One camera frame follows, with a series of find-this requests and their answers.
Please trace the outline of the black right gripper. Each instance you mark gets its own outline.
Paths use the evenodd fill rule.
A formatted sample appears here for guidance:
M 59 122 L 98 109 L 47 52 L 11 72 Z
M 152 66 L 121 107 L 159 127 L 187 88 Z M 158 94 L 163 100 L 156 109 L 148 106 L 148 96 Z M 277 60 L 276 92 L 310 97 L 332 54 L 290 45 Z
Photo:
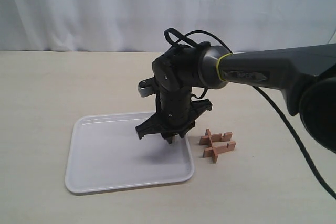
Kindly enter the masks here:
M 209 99 L 192 101 L 190 87 L 182 87 L 174 92 L 154 85 L 147 89 L 156 95 L 156 112 L 135 127 L 140 139 L 146 135 L 160 134 L 168 144 L 172 144 L 174 136 L 183 138 L 195 126 L 196 119 L 212 109 Z

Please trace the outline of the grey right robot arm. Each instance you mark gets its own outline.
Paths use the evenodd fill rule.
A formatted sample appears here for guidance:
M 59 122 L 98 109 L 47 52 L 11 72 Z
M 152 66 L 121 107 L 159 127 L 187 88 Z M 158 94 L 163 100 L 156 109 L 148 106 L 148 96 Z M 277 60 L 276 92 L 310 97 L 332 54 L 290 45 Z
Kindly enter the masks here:
M 279 90 L 288 113 L 299 115 L 320 145 L 335 151 L 335 45 L 232 53 L 208 42 L 173 44 L 152 63 L 154 76 L 138 85 L 155 95 L 156 112 L 135 129 L 138 137 L 184 137 L 196 119 L 212 109 L 192 101 L 192 88 L 221 89 L 228 83 Z

